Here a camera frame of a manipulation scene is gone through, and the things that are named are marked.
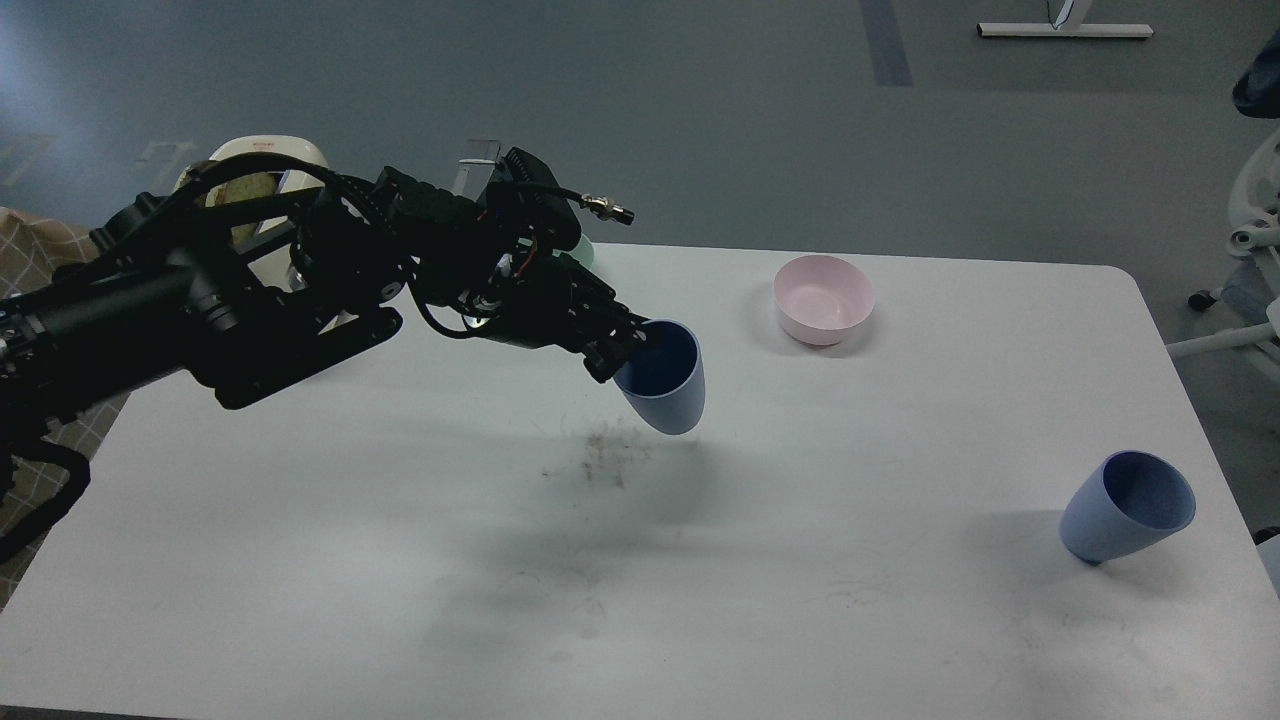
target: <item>black robotic arm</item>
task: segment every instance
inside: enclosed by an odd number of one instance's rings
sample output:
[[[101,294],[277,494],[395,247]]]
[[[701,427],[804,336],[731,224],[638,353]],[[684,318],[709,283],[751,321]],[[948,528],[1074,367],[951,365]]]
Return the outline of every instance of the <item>black robotic arm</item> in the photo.
[[[215,187],[253,173],[301,170],[323,187],[206,208]],[[180,369],[228,409],[251,405],[389,340],[384,304],[408,286],[436,332],[584,356],[596,382],[645,341],[645,318],[568,255],[581,228],[568,201],[602,219],[634,215],[559,187],[512,149],[472,201],[387,168],[375,182],[287,155],[210,163],[166,197],[142,193],[91,233],[100,256],[54,283],[0,301],[0,446],[70,470],[52,500],[0,537],[0,562],[67,514],[88,462],[41,439],[52,419]],[[287,218],[233,243],[233,227]],[[250,263],[288,247],[301,283],[264,284]],[[451,307],[462,328],[436,320]],[[344,314],[349,320],[334,323]],[[0,471],[0,497],[12,465]]]

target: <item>chair leg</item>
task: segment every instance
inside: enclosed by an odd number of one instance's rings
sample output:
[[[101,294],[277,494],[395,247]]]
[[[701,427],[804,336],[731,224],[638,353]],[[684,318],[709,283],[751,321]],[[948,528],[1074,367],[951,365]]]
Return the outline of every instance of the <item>chair leg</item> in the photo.
[[[1206,337],[1171,342],[1165,346],[1165,350],[1169,351],[1170,357],[1176,359],[1187,357],[1188,355],[1199,355],[1201,352],[1211,352],[1213,350],[1226,350],[1229,347],[1267,342],[1274,337],[1276,337],[1275,327],[1272,327],[1271,323],[1262,323],[1261,325],[1249,325],[1235,331],[1222,331]]]

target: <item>gray floor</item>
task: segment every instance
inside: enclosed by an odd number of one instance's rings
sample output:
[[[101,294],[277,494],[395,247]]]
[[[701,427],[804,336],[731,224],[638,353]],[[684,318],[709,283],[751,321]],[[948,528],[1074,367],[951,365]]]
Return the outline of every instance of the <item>gray floor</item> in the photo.
[[[893,22],[886,22],[886,14]],[[634,228],[598,241],[1110,264],[1166,340],[1221,284],[1225,200],[1275,122],[1230,88],[1268,3],[1100,0],[1134,41],[982,40],[1039,0],[351,4],[0,1],[0,204],[101,224],[179,160],[300,135],[333,167],[448,184],[521,145]],[[32,136],[55,136],[42,154]],[[27,159],[35,158],[23,165]],[[1180,363],[1251,529],[1280,524],[1280,388]]]

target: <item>light blue plastic cup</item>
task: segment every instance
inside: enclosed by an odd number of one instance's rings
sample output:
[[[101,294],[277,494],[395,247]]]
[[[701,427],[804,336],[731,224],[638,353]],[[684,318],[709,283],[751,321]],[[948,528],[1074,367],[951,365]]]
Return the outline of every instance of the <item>light blue plastic cup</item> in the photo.
[[[591,240],[585,234],[577,240],[577,245],[573,250],[568,251],[568,256],[577,260],[579,265],[582,265],[588,270],[595,263],[595,247],[591,245]]]
[[[657,345],[637,350],[613,382],[653,429],[668,436],[687,433],[703,418],[707,402],[698,338],[675,320],[649,320],[641,327],[657,332]]]
[[[1059,536],[1080,560],[1097,565],[1176,533],[1196,516],[1192,487],[1172,465],[1146,452],[1116,452],[1075,491]]]

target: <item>beige fabric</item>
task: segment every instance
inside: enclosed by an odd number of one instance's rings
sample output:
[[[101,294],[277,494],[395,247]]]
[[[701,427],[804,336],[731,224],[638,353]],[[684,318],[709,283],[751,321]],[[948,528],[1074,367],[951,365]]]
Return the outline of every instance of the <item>beige fabric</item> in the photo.
[[[97,255],[88,240],[88,231],[61,220],[36,218],[0,208],[0,296],[26,293],[52,281],[54,269],[68,263],[83,263]],[[55,425],[49,436],[54,442],[92,457],[106,430],[115,421],[124,398],[104,402],[69,425]],[[6,532],[18,518],[49,498],[65,480],[61,468],[42,462],[19,461],[14,471],[14,488],[0,503],[0,532]],[[9,562],[0,565],[0,610],[9,601],[18,580],[36,555],[40,541]]]

